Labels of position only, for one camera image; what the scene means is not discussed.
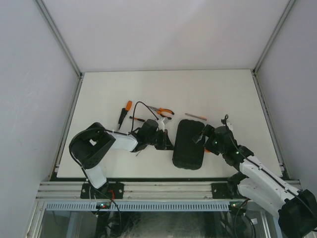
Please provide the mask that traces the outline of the black plastic tool case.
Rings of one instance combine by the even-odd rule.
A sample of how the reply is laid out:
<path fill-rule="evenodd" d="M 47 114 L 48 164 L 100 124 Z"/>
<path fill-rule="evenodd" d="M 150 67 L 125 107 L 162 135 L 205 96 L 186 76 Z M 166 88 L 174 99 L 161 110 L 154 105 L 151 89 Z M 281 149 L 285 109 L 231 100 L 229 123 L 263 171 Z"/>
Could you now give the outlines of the black plastic tool case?
<path fill-rule="evenodd" d="M 172 156 L 172 162 L 177 168 L 186 170 L 201 168 L 205 153 L 205 137 L 203 136 L 197 143 L 193 138 L 204 128 L 202 122 L 195 120 L 183 119 L 179 122 Z"/>

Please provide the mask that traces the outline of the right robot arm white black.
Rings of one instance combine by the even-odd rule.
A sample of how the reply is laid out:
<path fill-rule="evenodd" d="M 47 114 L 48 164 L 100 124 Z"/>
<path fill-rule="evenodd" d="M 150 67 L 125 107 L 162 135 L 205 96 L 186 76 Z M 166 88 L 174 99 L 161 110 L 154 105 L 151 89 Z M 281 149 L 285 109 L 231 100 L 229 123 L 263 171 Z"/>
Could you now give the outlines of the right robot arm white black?
<path fill-rule="evenodd" d="M 245 146 L 239 145 L 228 126 L 207 124 L 193 141 L 225 162 L 237 173 L 230 177 L 228 194 L 254 201 L 278 220 L 289 238 L 302 238 L 317 229 L 317 200 L 309 190 L 299 190 L 271 172 Z"/>

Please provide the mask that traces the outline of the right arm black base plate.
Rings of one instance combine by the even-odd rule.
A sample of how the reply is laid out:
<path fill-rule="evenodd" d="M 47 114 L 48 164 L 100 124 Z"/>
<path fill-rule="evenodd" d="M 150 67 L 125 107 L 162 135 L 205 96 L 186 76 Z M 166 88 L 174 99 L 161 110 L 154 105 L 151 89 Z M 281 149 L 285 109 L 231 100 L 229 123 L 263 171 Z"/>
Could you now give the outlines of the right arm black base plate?
<path fill-rule="evenodd" d="M 213 199 L 233 199 L 239 195 L 226 182 L 212 183 L 211 192 Z"/>

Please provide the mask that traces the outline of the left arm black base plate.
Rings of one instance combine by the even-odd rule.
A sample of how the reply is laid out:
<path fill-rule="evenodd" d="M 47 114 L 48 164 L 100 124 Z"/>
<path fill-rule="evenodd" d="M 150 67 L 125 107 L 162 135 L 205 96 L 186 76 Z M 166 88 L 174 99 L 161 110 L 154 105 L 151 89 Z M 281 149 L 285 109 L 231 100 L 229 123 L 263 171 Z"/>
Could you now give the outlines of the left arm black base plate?
<path fill-rule="evenodd" d="M 115 183 L 106 183 L 100 188 L 94 188 L 88 182 L 85 182 L 81 188 L 81 199 L 106 199 L 111 198 L 122 199 L 124 194 L 124 184 L 115 182 Z"/>

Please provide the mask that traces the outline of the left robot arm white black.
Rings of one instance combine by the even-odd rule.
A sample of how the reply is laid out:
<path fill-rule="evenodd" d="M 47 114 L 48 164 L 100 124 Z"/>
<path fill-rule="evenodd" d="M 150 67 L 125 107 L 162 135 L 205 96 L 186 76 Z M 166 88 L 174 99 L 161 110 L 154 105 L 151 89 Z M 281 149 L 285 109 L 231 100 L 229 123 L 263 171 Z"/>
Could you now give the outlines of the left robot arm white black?
<path fill-rule="evenodd" d="M 174 150 L 164 119 L 148 119 L 130 133 L 108 130 L 95 122 L 73 137 L 68 150 L 92 186 L 91 193 L 97 198 L 104 198 L 108 194 L 108 185 L 100 162 L 106 153 L 111 149 L 137 153 L 147 146 L 154 146 L 157 150 Z"/>

